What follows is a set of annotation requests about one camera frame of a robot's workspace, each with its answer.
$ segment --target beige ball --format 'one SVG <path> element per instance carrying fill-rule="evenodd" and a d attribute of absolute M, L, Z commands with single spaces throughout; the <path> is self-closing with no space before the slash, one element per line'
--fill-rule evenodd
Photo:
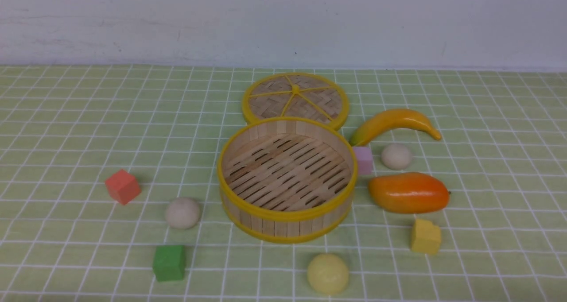
<path fill-rule="evenodd" d="M 412 151 L 403 144 L 392 143 L 384 147 L 381 160 L 384 166 L 392 170 L 406 169 L 413 160 Z"/>
<path fill-rule="evenodd" d="M 166 221 L 175 229 L 192 228 L 201 215 L 199 204 L 189 197 L 178 197 L 166 209 Z"/>
<path fill-rule="evenodd" d="M 349 268 L 335 254 L 319 254 L 307 267 L 307 281 L 320 294 L 338 294 L 349 284 Z"/>

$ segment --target wooden block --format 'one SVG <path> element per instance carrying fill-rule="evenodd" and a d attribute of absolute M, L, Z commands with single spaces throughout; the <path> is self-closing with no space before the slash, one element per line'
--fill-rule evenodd
<path fill-rule="evenodd" d="M 431 221 L 416 219 L 412 228 L 411 250 L 425 254 L 437 254 L 441 246 L 441 229 Z"/>
<path fill-rule="evenodd" d="M 370 147 L 353 147 L 353 151 L 356 155 L 356 161 L 358 163 L 358 174 L 372 175 L 372 169 L 374 169 L 374 159 L 372 158 L 372 150 L 370 149 Z"/>
<path fill-rule="evenodd" d="M 105 185 L 110 197 L 122 205 L 129 203 L 142 192 L 136 178 L 124 169 L 106 179 Z"/>
<path fill-rule="evenodd" d="M 185 276 L 186 253 L 182 245 L 162 245 L 155 248 L 152 270 L 158 282 L 179 281 Z"/>

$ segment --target green cube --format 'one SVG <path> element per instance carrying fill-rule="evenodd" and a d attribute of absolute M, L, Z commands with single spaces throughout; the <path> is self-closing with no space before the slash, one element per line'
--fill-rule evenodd
<path fill-rule="evenodd" d="M 186 255 L 182 245 L 162 245 L 155 248 L 154 270 L 158 282 L 183 280 Z"/>

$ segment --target yellow cube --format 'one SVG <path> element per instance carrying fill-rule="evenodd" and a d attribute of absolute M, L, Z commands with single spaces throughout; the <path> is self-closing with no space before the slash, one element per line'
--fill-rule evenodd
<path fill-rule="evenodd" d="M 441 229 L 431 221 L 416 219 L 412 229 L 412 251 L 425 254 L 437 254 L 440 246 Z"/>

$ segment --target woven bamboo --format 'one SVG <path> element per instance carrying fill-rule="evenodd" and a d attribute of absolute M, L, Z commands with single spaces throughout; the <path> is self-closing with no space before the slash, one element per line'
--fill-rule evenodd
<path fill-rule="evenodd" d="M 348 115 L 343 90 L 324 77 L 305 74 L 275 74 L 255 82 L 242 101 L 247 122 L 281 116 L 301 117 L 338 130 Z"/>
<path fill-rule="evenodd" d="M 223 205 L 238 227 L 262 240 L 294 243 L 324 235 L 346 217 L 357 164 L 331 128 L 278 117 L 235 134 L 217 173 Z"/>

